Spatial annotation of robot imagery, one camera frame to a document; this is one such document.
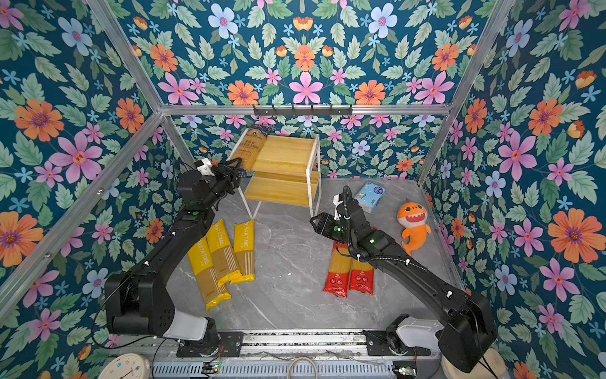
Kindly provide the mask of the red spaghetti bag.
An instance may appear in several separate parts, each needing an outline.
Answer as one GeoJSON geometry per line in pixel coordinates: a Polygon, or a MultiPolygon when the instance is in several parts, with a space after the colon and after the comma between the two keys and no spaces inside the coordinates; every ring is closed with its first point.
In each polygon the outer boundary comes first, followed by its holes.
{"type": "Polygon", "coordinates": [[[334,242],[331,261],[325,281],[324,292],[335,296],[347,297],[350,282],[352,258],[347,246],[334,242]]]}
{"type": "Polygon", "coordinates": [[[351,291],[373,295],[374,273],[374,268],[368,262],[352,260],[349,289],[351,291]]]}

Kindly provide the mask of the blue gold spaghetti bag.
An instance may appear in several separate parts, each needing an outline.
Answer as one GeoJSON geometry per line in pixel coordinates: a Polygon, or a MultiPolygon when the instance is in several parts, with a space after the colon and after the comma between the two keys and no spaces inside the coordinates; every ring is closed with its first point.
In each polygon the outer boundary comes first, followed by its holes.
{"type": "Polygon", "coordinates": [[[268,133],[265,130],[247,128],[236,143],[229,160],[240,158],[240,169],[245,172],[252,171],[257,156],[267,139],[268,133]]]}

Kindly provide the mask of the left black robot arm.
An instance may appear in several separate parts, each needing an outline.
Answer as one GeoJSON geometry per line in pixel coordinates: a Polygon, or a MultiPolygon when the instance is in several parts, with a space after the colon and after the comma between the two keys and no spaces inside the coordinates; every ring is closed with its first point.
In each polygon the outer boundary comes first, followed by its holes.
{"type": "Polygon", "coordinates": [[[128,272],[107,278],[104,306],[109,333],[179,340],[202,356],[216,353],[219,333],[215,321],[177,310],[167,282],[183,257],[210,230],[219,202],[235,194],[241,165],[240,158],[208,164],[209,172],[203,174],[203,163],[197,162],[180,175],[178,192],[183,205],[166,236],[128,272]]]}

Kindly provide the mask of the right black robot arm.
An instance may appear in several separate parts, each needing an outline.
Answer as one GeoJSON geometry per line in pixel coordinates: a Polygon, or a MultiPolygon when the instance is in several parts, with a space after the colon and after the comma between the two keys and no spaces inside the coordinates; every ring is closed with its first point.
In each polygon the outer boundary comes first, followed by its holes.
{"type": "Polygon", "coordinates": [[[370,226],[363,216],[338,220],[328,213],[310,219],[313,230],[346,244],[357,262],[387,273],[417,297],[443,326],[436,332],[438,349],[458,370],[469,373],[496,341],[492,307],[484,295],[467,294],[414,260],[390,235],[370,226]]]}

